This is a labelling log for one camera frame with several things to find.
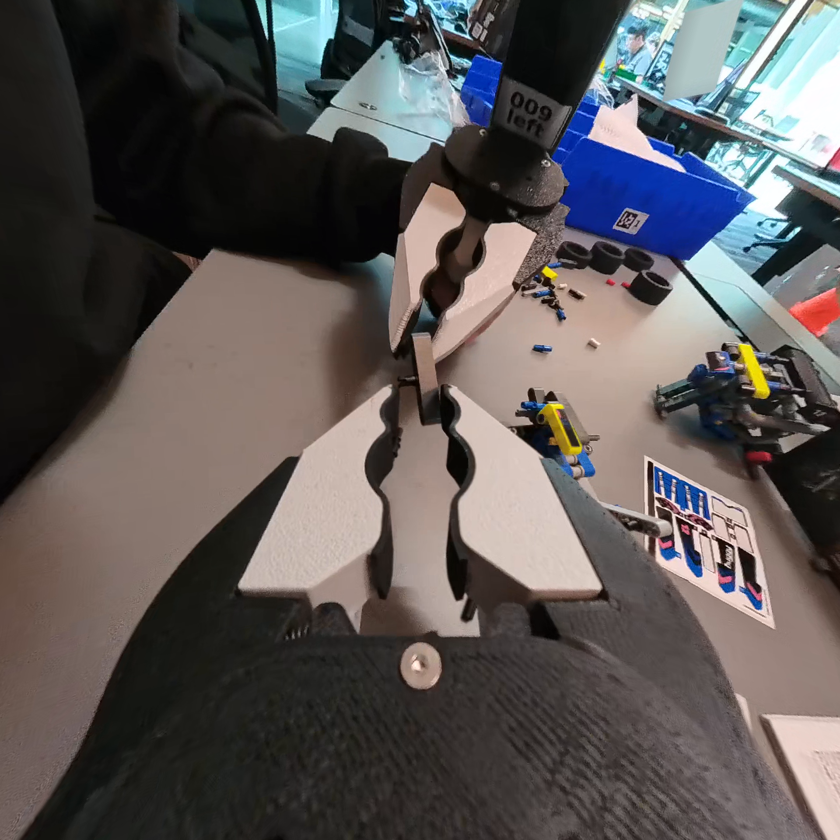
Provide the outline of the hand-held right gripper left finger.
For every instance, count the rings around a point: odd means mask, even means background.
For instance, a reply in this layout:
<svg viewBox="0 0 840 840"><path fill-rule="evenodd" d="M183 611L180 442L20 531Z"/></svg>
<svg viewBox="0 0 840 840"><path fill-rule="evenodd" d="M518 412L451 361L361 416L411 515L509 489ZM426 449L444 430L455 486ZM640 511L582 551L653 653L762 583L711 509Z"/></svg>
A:
<svg viewBox="0 0 840 840"><path fill-rule="evenodd" d="M400 446L399 403L387 385L303 450L239 580L241 595L339 605L361 629L365 605L392 585L382 482Z"/></svg>

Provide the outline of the dark grey lego beam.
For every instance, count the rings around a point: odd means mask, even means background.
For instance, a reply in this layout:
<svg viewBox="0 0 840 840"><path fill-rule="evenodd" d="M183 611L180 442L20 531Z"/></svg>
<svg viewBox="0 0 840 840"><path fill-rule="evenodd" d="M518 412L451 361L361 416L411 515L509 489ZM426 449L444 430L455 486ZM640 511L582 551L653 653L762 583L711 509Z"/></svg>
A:
<svg viewBox="0 0 840 840"><path fill-rule="evenodd" d="M419 420L424 426L440 424L440 391L431 335L415 332L412 352Z"/></svg>

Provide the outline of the person's left forearm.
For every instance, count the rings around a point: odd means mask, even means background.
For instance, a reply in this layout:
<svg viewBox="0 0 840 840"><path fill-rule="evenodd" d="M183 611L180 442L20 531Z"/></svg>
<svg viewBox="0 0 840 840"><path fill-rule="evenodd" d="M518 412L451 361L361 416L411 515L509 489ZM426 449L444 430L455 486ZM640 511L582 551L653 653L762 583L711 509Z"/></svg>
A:
<svg viewBox="0 0 840 840"><path fill-rule="evenodd" d="M367 133L289 133L232 89L144 83L90 110L86 130L98 204L171 250L328 263L394 254L411 165Z"/></svg>

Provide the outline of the small blue yellow lego assembly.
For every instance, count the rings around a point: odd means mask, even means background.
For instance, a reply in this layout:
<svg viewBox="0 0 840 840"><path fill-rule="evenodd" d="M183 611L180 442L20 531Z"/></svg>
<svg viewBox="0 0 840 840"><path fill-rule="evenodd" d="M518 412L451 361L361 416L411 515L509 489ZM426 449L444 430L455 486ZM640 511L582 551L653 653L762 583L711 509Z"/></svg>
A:
<svg viewBox="0 0 840 840"><path fill-rule="evenodd" d="M594 477L592 454L601 436L586 429L563 393L531 387L515 417L518 421L509 427L511 432L542 459L554 462L576 481Z"/></svg>

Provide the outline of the lego sticker sheet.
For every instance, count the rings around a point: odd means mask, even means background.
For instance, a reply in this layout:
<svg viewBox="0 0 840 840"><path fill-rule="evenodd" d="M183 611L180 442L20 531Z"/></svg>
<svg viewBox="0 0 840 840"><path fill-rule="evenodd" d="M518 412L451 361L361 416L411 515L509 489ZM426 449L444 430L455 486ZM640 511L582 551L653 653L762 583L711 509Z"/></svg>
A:
<svg viewBox="0 0 840 840"><path fill-rule="evenodd" d="M644 510L670 526L646 537L664 570L775 628L767 574L749 510L721 493L644 458Z"/></svg>

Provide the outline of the large blue grey lego assembly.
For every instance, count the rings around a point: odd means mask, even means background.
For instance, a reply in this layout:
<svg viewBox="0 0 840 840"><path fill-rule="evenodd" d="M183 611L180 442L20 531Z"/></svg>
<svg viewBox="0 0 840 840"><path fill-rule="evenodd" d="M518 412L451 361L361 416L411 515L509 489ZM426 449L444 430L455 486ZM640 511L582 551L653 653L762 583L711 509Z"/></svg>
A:
<svg viewBox="0 0 840 840"><path fill-rule="evenodd" d="M750 470L781 456L783 438L817 436L839 418L812 358L791 345L764 353L749 343L724 343L686 378L657 386L659 417L692 406L710 434L739 446Z"/></svg>

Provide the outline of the blue storage bin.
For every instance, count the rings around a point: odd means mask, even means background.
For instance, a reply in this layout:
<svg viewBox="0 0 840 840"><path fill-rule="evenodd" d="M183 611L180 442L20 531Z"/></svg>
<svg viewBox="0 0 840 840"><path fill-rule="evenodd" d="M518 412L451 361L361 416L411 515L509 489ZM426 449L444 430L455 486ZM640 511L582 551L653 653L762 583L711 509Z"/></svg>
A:
<svg viewBox="0 0 840 840"><path fill-rule="evenodd" d="M478 54L472 59L463 80L460 100L469 120L481 128L489 126L501 70L501 62Z"/></svg>
<svg viewBox="0 0 840 840"><path fill-rule="evenodd" d="M562 198L570 209L567 225L686 260L753 203L748 190L668 143L648 138L685 172L590 140L601 105L584 97L554 156L568 181Z"/></svg>

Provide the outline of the clear plastic bag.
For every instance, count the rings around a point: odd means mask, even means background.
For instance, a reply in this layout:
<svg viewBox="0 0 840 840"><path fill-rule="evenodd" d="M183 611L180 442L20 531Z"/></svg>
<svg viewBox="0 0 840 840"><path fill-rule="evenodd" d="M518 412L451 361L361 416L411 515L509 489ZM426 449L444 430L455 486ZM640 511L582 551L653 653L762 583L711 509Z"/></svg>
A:
<svg viewBox="0 0 840 840"><path fill-rule="evenodd" d="M444 54L430 51L408 62L397 56L396 68L397 114L414 123L437 119L455 129L470 122Z"/></svg>

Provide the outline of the white paper sheet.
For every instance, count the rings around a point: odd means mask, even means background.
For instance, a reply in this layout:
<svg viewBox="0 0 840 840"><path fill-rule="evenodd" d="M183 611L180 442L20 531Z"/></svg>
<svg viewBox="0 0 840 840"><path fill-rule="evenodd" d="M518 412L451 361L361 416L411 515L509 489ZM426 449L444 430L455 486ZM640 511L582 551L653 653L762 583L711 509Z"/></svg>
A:
<svg viewBox="0 0 840 840"><path fill-rule="evenodd" d="M589 139L641 160L662 165L676 172L685 172L684 166L672 153L666 154L651 145L647 135L637 126L638 116L636 94L616 108L601 105L595 115Z"/></svg>

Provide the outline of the background desk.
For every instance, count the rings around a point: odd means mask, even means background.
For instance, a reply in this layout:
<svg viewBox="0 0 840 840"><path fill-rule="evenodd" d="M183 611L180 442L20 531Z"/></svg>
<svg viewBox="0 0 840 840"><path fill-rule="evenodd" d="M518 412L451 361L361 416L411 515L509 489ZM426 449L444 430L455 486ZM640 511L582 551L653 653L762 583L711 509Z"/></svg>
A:
<svg viewBox="0 0 840 840"><path fill-rule="evenodd" d="M677 154L693 153L710 164L722 164L725 153L743 163L768 166L783 160L819 175L838 176L838 151L826 162L809 160L788 136L770 128L699 107L688 100L665 101L661 95L628 79L613 83L616 104L637 99L637 126L649 139L670 144Z"/></svg>

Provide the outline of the white table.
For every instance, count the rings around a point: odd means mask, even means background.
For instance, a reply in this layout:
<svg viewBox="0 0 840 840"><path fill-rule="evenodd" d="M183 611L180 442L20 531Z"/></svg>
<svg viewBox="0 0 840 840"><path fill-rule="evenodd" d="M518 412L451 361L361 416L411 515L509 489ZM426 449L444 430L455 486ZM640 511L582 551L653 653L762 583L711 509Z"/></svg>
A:
<svg viewBox="0 0 840 840"><path fill-rule="evenodd" d="M431 145L446 145L452 134L464 140L487 133L470 122L455 129L437 119L413 122L397 114L397 56L401 55L392 42L378 48L317 117L307 135L332 141L339 130L350 129L378 140L393 159L415 162Z"/></svg>

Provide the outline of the black office chair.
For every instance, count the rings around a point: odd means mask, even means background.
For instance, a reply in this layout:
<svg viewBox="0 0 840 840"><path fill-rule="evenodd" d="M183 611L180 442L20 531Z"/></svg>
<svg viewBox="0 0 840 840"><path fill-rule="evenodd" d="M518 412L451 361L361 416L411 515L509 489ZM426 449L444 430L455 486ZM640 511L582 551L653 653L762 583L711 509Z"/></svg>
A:
<svg viewBox="0 0 840 840"><path fill-rule="evenodd" d="M777 250L786 244L799 229L799 225L786 217L764 217L759 220L757 232L752 241L742 248L742 252L748 254L757 248Z"/></svg>
<svg viewBox="0 0 840 840"><path fill-rule="evenodd" d="M308 95L321 108L358 72L404 18L403 2L338 1L333 37L324 47L320 77L308 80Z"/></svg>

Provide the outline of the orange cone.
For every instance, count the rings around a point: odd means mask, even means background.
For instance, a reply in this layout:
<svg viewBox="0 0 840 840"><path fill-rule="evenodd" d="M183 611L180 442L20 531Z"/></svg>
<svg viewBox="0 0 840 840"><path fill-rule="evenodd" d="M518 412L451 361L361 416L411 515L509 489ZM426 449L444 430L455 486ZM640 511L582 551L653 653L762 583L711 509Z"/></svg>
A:
<svg viewBox="0 0 840 840"><path fill-rule="evenodd" d="M839 289L827 290L797 302L790 307L789 313L810 334L820 339L839 320Z"/></svg>

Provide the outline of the person's black clothing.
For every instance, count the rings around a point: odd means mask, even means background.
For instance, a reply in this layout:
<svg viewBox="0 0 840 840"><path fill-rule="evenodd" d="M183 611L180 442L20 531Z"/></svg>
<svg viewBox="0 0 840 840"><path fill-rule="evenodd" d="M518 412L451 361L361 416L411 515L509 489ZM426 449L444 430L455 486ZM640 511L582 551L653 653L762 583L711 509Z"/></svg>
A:
<svg viewBox="0 0 840 840"><path fill-rule="evenodd" d="M301 136L180 39L173 2L2 2L2 499Z"/></svg>

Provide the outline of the closed text booklet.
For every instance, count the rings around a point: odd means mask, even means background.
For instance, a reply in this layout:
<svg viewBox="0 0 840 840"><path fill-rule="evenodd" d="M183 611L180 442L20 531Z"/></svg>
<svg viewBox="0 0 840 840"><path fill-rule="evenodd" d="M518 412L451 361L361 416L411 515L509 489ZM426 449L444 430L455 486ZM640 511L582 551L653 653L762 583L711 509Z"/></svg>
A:
<svg viewBox="0 0 840 840"><path fill-rule="evenodd" d="M760 717L798 802L825 839L839 838L839 718Z"/></svg>

